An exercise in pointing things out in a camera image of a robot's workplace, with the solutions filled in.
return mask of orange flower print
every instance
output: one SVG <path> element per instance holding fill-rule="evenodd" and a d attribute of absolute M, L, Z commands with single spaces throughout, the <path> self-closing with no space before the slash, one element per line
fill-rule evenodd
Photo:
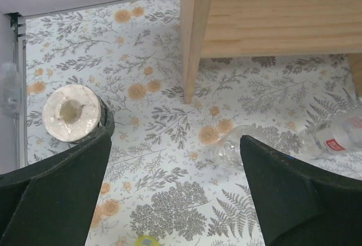
<path fill-rule="evenodd" d="M 211 112 L 211 115 L 212 116 L 216 116 L 217 114 L 220 113 L 220 110 L 217 106 L 213 106 L 211 109 L 210 109 L 210 112 Z"/>
<path fill-rule="evenodd" d="M 201 110 L 202 109 L 202 103 L 199 101 L 196 101 L 195 103 L 191 104 L 194 108 L 196 108 L 197 110 Z"/>
<path fill-rule="evenodd" d="M 289 112 L 288 112 L 288 115 L 289 116 L 293 116 L 294 114 L 296 114 L 295 110 L 294 109 L 287 109 Z"/>
<path fill-rule="evenodd" d="M 120 135 L 119 135 L 119 138 L 120 138 L 121 140 L 125 140 L 126 137 L 128 137 L 127 133 L 121 132 Z"/>
<path fill-rule="evenodd" d="M 197 153 L 195 153 L 195 152 L 190 152 L 189 156 L 190 156 L 190 159 L 191 159 L 191 160 L 197 160 Z"/>
<path fill-rule="evenodd" d="M 48 70 L 48 78 L 50 78 L 53 75 L 53 70 Z"/>
<path fill-rule="evenodd" d="M 206 126 L 200 130 L 199 139 L 205 145 L 212 145 L 219 139 L 218 132 L 216 128 Z"/>
<path fill-rule="evenodd" d="M 132 10 L 132 16 L 136 16 L 136 17 L 140 17 L 142 15 L 144 15 L 145 10 L 143 9 L 143 7 L 135 7 Z"/>
<path fill-rule="evenodd" d="M 106 201 L 102 205 L 102 214 L 106 216 L 113 216 L 116 215 L 119 209 L 119 204 L 117 200 L 111 199 Z"/>
<path fill-rule="evenodd" d="M 161 82 L 158 80 L 152 80 L 147 85 L 147 90 L 149 92 L 158 92 L 161 89 Z"/>
<path fill-rule="evenodd" d="M 131 120 L 131 122 L 132 122 L 133 126 L 138 127 L 140 120 L 139 120 L 139 118 L 133 118 Z"/>
<path fill-rule="evenodd" d="M 37 140 L 36 140 L 36 144 L 41 144 L 42 142 L 44 142 L 44 140 L 41 138 L 38 138 Z"/>
<path fill-rule="evenodd" d="M 90 223 L 90 229 L 97 227 L 100 224 L 101 219 L 102 219 L 102 209 L 99 205 L 96 205 L 96 208 L 93 212 L 92 222 Z"/>
<path fill-rule="evenodd" d="M 130 182 L 124 182 L 123 186 L 124 186 L 124 189 L 128 192 L 132 189 Z"/>
<path fill-rule="evenodd" d="M 130 56 L 129 55 L 122 55 L 120 57 L 121 60 L 126 61 Z"/>
<path fill-rule="evenodd" d="M 109 192 L 110 185 L 109 183 L 103 183 L 101 187 L 101 194 L 104 195 Z"/>
<path fill-rule="evenodd" d="M 294 122 L 288 122 L 288 123 L 287 123 L 287 126 L 288 126 L 290 129 L 292 129 L 293 131 L 296 131 L 296 126 L 295 126 Z"/>
<path fill-rule="evenodd" d="M 35 70 L 35 75 L 36 76 L 39 76 L 39 75 L 42 75 L 42 74 L 43 74 L 43 69 L 42 68 L 39 68 L 39 69 Z"/>
<path fill-rule="evenodd" d="M 131 13 L 128 10 L 119 10 L 114 14 L 114 20 L 119 24 L 128 23 L 131 20 Z"/>
<path fill-rule="evenodd" d="M 127 244 L 127 238 L 124 236 L 117 241 L 117 246 L 125 246 Z"/>
<path fill-rule="evenodd" d="M 42 93 L 45 91 L 45 88 L 46 88 L 46 84 L 44 81 L 38 81 L 38 82 L 35 82 L 32 87 L 31 87 L 31 90 L 35 93 Z"/>
<path fill-rule="evenodd" d="M 30 92 L 32 92 L 32 91 L 33 91 L 33 87 L 27 85 L 27 96 L 29 96 Z"/>
<path fill-rule="evenodd" d="M 123 44 L 124 44 L 124 38 L 118 37 L 118 38 L 117 38 L 117 42 L 118 42 L 118 46 L 123 45 Z"/>
<path fill-rule="evenodd" d="M 228 119 L 222 119 L 219 122 L 217 129 L 220 133 L 228 133 L 228 131 L 232 130 L 232 121 Z"/>
<path fill-rule="evenodd" d="M 145 68 L 143 73 L 145 75 L 151 75 L 153 73 L 153 68 L 152 67 L 147 67 L 147 68 Z"/>
<path fill-rule="evenodd" d="M 128 88 L 128 96 L 131 100 L 139 101 L 146 96 L 146 88 L 142 84 L 132 84 Z"/>

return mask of gray leaf print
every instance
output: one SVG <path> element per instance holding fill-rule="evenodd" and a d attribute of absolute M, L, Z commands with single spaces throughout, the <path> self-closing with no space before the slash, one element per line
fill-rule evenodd
<path fill-rule="evenodd" d="M 280 104 L 286 100 L 293 100 L 301 104 L 307 95 L 305 82 L 306 80 L 294 82 L 291 76 L 273 79 L 271 84 L 260 79 L 250 79 L 248 86 L 251 88 L 252 96 L 242 95 L 238 102 L 248 115 L 257 112 L 267 113 L 272 109 L 274 103 Z"/>
<path fill-rule="evenodd" d="M 169 135 L 178 149 L 183 149 L 187 131 L 191 129 L 188 122 L 188 114 L 193 112 L 183 109 L 170 109 L 167 106 L 155 107 L 152 111 L 154 122 L 150 122 L 146 131 L 154 131 L 147 134 L 145 140 L 151 140 L 153 144 L 161 144 L 162 136 Z"/>
<path fill-rule="evenodd" d="M 53 33 L 50 31 L 39 31 L 37 33 L 27 32 L 27 44 L 34 45 L 44 42 L 48 37 L 52 37 Z"/>
<path fill-rule="evenodd" d="M 151 35 L 151 31 L 149 29 L 143 30 L 142 33 L 138 33 L 138 35 L 136 37 L 136 42 L 134 43 L 133 46 L 142 45 L 145 42 L 143 39 L 147 38 L 150 35 Z"/>
<path fill-rule="evenodd" d="M 337 55 L 328 55 L 330 61 L 332 61 L 332 67 L 337 68 L 339 65 L 343 63 L 343 61 L 346 59 L 345 54 L 337 54 Z"/>
<path fill-rule="evenodd" d="M 105 44 L 110 44 L 108 41 L 103 40 L 94 40 L 89 36 L 80 35 L 79 41 L 66 39 L 67 45 L 66 46 L 59 46 L 55 47 L 51 50 L 51 53 L 46 53 L 43 57 L 44 62 L 50 62 L 57 54 L 61 57 L 64 57 L 67 54 L 75 55 L 77 50 L 82 48 L 85 53 L 87 53 L 92 47 L 96 46 L 100 42 Z"/>
<path fill-rule="evenodd" d="M 183 88 L 179 86 L 172 87 L 161 91 L 162 95 L 166 95 L 168 98 L 175 98 L 176 96 L 183 97 Z"/>
<path fill-rule="evenodd" d="M 276 64 L 275 57 L 253 57 L 251 61 L 259 63 L 262 68 L 268 68 Z"/>
<path fill-rule="evenodd" d="M 309 59 L 298 59 L 295 65 L 288 64 L 283 70 L 284 75 L 300 74 L 301 72 L 317 71 L 318 65 L 325 63 L 323 59 L 319 57 L 311 57 Z"/>
<path fill-rule="evenodd" d="M 279 133 L 279 129 L 275 126 L 258 126 L 257 128 L 261 130 L 265 136 L 268 136 L 272 147 L 275 149 L 284 154 L 290 154 L 291 152 L 299 153 L 301 144 L 297 134 L 290 131 Z"/>
<path fill-rule="evenodd" d="M 232 61 L 232 58 L 212 58 L 211 60 L 213 62 L 224 63 L 224 64 L 228 65 Z"/>
<path fill-rule="evenodd" d="M 360 101 L 359 97 L 355 93 L 354 98 L 343 88 L 345 97 L 341 95 L 332 94 L 326 92 L 333 100 L 322 100 L 314 97 L 315 102 L 319 106 L 315 106 L 310 104 L 311 108 L 315 111 L 312 113 L 307 111 L 308 116 L 311 118 L 312 121 L 307 120 L 307 123 L 311 126 L 316 123 L 319 123 L 323 120 L 334 118 L 338 116 L 338 114 L 342 113 L 343 111 L 351 111 L 357 108 L 362 107 L 362 102 Z"/>
<path fill-rule="evenodd" d="M 153 175 L 146 175 L 136 183 L 136 191 L 142 188 L 146 188 L 148 191 L 156 191 L 159 188 L 163 188 L 166 183 L 176 182 L 179 177 L 184 177 L 188 174 L 186 169 L 174 168 L 171 173 L 168 171 L 158 169 Z"/>
<path fill-rule="evenodd" d="M 43 63 L 37 60 L 32 60 L 31 62 L 27 61 L 27 71 L 34 69 L 35 67 L 38 67 L 39 65 L 42 65 Z"/>
<path fill-rule="evenodd" d="M 337 74 L 330 76 L 330 80 L 325 83 L 324 87 L 329 92 L 334 91 L 338 82 L 342 83 L 345 86 L 347 84 L 347 80 L 350 79 L 352 75 L 350 68 L 342 66 L 341 69 L 343 70 L 343 73 L 338 72 Z"/>
<path fill-rule="evenodd" d="M 107 68 L 107 73 L 113 73 L 113 74 L 118 74 L 120 73 L 122 70 L 127 70 L 127 73 L 129 74 L 133 69 L 141 69 L 144 67 L 144 65 L 146 64 L 146 62 L 153 56 L 155 55 L 156 51 L 152 54 L 152 55 L 146 55 L 146 56 L 135 56 L 135 61 L 131 62 L 131 61 L 124 61 L 124 64 L 117 64 L 117 67 L 115 69 L 113 68 Z"/>
<path fill-rule="evenodd" d="M 166 10 L 165 12 L 157 11 L 153 14 L 145 15 L 145 19 L 149 21 L 161 20 L 165 24 L 171 23 L 172 21 L 180 20 L 180 11 L 177 9 Z"/>
<path fill-rule="evenodd" d="M 152 205 L 138 205 L 131 212 L 131 229 L 138 236 L 149 233 L 164 239 L 174 230 L 179 236 L 191 241 L 205 231 L 206 217 L 197 207 L 208 203 L 204 189 L 196 182 L 176 182 L 166 192 L 157 192 L 151 197 Z"/>
<path fill-rule="evenodd" d="M 346 155 L 339 156 L 341 158 L 346 158 L 346 161 L 337 159 L 326 158 L 318 164 L 318 167 L 334 172 L 336 174 L 342 174 L 344 176 L 362 180 L 362 171 L 360 166 L 362 166 L 362 155 L 358 153 L 350 153 L 348 157 Z"/>
<path fill-rule="evenodd" d="M 250 242 L 247 242 L 247 246 L 264 246 L 264 241 L 263 240 L 252 240 Z"/>
<path fill-rule="evenodd" d="M 27 127 L 30 127 L 32 124 L 39 126 L 42 124 L 42 112 L 32 110 L 28 115 Z"/>
<path fill-rule="evenodd" d="M 69 77 L 68 80 L 66 81 L 66 84 L 69 85 L 69 84 L 80 84 L 80 85 L 84 85 L 84 80 L 80 77 L 77 77 L 77 76 L 72 76 L 72 77 Z"/>
<path fill-rule="evenodd" d="M 51 137 L 49 145 L 50 145 L 50 147 L 56 149 L 60 143 L 61 143 L 60 140 L 56 139 L 55 137 Z"/>
<path fill-rule="evenodd" d="M 229 237 L 230 230 L 234 237 L 236 237 L 236 232 L 243 237 L 244 229 L 247 227 L 249 236 L 252 237 L 254 227 L 259 225 L 250 189 L 245 185 L 236 185 L 243 190 L 245 196 L 222 190 L 227 201 L 216 198 L 222 210 L 213 206 L 217 218 L 211 218 L 208 236 L 218 234 Z"/>
<path fill-rule="evenodd" d="M 36 154 L 33 155 L 33 158 L 36 162 L 41 161 L 43 158 L 38 157 Z"/>
<path fill-rule="evenodd" d="M 77 60 L 69 59 L 65 62 L 57 64 L 56 67 L 62 71 L 67 71 L 71 68 L 74 68 L 77 72 L 85 69 L 92 68 L 99 65 L 102 62 L 102 57 L 94 58 L 92 55 L 86 55 L 83 57 L 78 57 Z"/>
<path fill-rule="evenodd" d="M 198 170 L 203 170 L 204 168 L 207 168 L 207 167 L 211 167 L 212 170 L 216 170 L 218 168 L 219 165 L 216 165 L 211 159 L 209 158 L 206 158 L 204 160 L 200 160 L 200 161 L 197 161 L 195 163 L 195 167 L 198 169 Z"/>
<path fill-rule="evenodd" d="M 225 243 L 222 242 L 221 240 L 215 240 L 214 242 L 212 242 L 211 246 L 237 246 L 234 243 Z"/>
<path fill-rule="evenodd" d="M 161 47 L 163 51 L 178 51 L 179 42 L 179 36 L 174 37 L 172 33 L 167 32 L 162 36 L 161 34 L 156 34 L 153 39 L 152 46 Z"/>
<path fill-rule="evenodd" d="M 45 17 L 42 18 L 41 21 L 44 27 L 50 28 L 53 24 L 58 27 L 58 41 L 67 38 L 72 33 L 78 32 L 84 22 L 89 22 L 89 20 L 85 20 L 82 14 L 77 11 L 50 16 L 49 18 Z"/>
<path fill-rule="evenodd" d="M 108 166 L 105 173 L 105 179 L 114 182 L 122 178 L 125 171 L 135 173 L 142 167 L 148 172 L 152 172 L 150 168 L 153 165 L 146 165 L 146 159 L 153 158 L 156 155 L 156 160 L 160 166 L 163 157 L 161 152 L 164 149 L 152 150 L 152 147 L 148 143 L 141 143 L 140 145 L 129 146 L 127 151 L 120 149 L 119 146 L 113 145 L 108 161 Z"/>
<path fill-rule="evenodd" d="M 215 95 L 215 93 L 218 90 L 223 90 L 223 89 L 232 89 L 231 87 L 231 83 L 238 83 L 240 84 L 240 79 L 241 78 L 247 78 L 246 74 L 249 72 L 248 69 L 246 69 L 243 73 L 241 74 L 236 74 L 236 70 L 233 70 L 232 73 L 230 75 L 223 75 L 220 82 L 219 82 L 219 86 L 216 88 L 216 90 L 213 93 L 213 97 Z"/>

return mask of toilet paper roll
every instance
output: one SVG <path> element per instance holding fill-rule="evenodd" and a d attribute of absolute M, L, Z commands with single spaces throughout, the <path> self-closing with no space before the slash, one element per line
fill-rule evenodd
<path fill-rule="evenodd" d="M 69 143 L 80 143 L 106 126 L 114 131 L 114 118 L 105 103 L 88 87 L 79 84 L 63 86 L 45 102 L 43 124 L 52 136 Z"/>

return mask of red label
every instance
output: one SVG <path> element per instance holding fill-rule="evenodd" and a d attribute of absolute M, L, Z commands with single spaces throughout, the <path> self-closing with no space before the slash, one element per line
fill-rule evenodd
<path fill-rule="evenodd" d="M 348 121 L 354 125 L 356 128 L 362 128 L 362 119 L 360 117 L 353 117 L 348 119 Z"/>
<path fill-rule="evenodd" d="M 335 139 L 332 140 L 328 140 L 326 141 L 326 144 L 328 145 L 328 147 L 334 151 L 344 151 L 345 148 L 343 148 L 342 146 L 340 146 Z"/>

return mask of bottle label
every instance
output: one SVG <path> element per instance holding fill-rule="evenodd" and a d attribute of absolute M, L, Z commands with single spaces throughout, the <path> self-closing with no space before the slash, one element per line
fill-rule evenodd
<path fill-rule="evenodd" d="M 326 141 L 326 145 L 332 149 L 333 151 L 339 152 L 339 151 L 345 151 L 345 148 L 343 148 L 342 146 L 340 146 L 338 144 L 338 142 L 336 142 L 335 139 L 332 140 L 327 140 Z"/>
<path fill-rule="evenodd" d="M 362 119 L 361 117 L 352 117 L 348 119 L 349 123 L 351 123 L 355 128 L 362 128 Z"/>
<path fill-rule="evenodd" d="M 345 148 L 335 140 L 331 130 L 330 120 L 319 124 L 319 126 L 315 126 L 314 134 L 320 144 L 324 146 L 323 149 L 328 150 L 329 153 L 339 154 L 345 150 Z"/>

